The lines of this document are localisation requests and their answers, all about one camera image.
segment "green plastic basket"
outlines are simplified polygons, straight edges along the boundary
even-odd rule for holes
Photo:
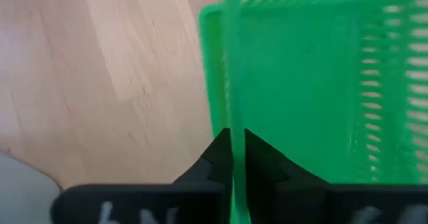
[[[331,183],[428,183],[428,0],[225,0],[200,16],[213,133]]]

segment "plastic basket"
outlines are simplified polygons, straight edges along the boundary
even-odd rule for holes
[[[224,4],[201,45],[238,163],[247,128],[330,183],[428,182],[428,0]]]

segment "wooden floor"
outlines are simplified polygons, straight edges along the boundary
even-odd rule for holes
[[[0,0],[0,151],[62,187],[173,181],[212,139],[212,1]]]

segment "light wood floor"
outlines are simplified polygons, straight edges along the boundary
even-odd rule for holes
[[[173,181],[212,139],[214,1],[0,0],[0,151],[62,187]]]

